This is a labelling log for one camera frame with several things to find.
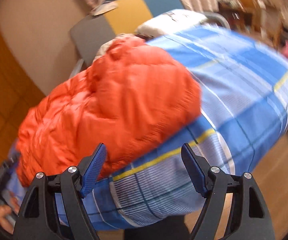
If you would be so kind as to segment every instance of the person's hand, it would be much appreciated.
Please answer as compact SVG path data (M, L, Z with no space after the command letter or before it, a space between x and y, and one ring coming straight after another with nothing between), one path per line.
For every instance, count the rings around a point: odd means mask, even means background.
M14 213L18 214L20 206L18 205L16 198L11 198L11 206L14 210ZM12 209L8 205L0 206L0 225L5 231L9 232L10 234L13 234L14 228L5 218L7 215L10 215L11 213Z

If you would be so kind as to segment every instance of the orange blanket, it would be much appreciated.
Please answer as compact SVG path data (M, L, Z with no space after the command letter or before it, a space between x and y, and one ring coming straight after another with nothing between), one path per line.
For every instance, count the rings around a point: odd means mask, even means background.
M200 114L200 88L161 48L121 38L91 67L31 108L19 128L17 174L28 186L39 171L62 173L108 150L99 178L157 147Z

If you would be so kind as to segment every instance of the metal bolt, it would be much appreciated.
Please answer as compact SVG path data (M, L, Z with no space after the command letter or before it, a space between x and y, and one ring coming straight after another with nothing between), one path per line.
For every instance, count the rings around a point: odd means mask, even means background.
M68 169L69 173L74 173L75 171L77 171L77 167L75 167L75 166L72 166Z
M251 179L252 178L252 174L250 174L249 172L245 172L244 173L244 177L247 179Z
M213 171L214 173L219 173L220 169L216 166L211 167L211 171Z
M40 179L44 176L44 173L43 172L39 172L38 174L36 174L36 178L37 179Z

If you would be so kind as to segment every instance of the pillow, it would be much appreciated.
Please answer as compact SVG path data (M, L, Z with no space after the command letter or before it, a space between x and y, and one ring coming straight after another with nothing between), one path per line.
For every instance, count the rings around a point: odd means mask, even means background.
M144 22L136 29L135 33L149 38L156 38L185 30L206 20L207 17L202 13L175 9Z

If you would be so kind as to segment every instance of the blue plaid bedsheet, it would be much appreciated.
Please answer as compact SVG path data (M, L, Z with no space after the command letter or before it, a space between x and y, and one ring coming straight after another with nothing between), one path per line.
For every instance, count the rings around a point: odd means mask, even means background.
M158 148L98 181L84 205L96 230L142 227L202 207L180 156L197 155L230 174L252 171L288 128L288 60L222 28L198 26L148 42L165 49L202 88L202 115ZM14 173L8 185L25 194ZM67 223L60 194L62 223Z

